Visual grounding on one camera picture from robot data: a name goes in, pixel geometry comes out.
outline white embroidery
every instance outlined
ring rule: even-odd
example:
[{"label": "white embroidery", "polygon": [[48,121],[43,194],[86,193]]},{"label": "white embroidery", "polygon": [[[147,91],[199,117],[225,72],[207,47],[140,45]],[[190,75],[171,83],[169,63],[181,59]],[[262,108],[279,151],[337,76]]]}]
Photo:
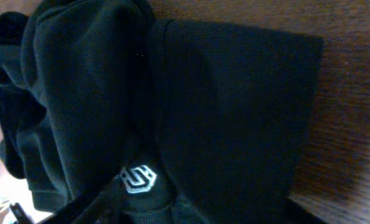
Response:
[{"label": "white embroidery", "polygon": [[128,193],[138,194],[150,191],[157,175],[149,167],[142,165],[132,169],[124,167],[120,177],[124,181]]}]

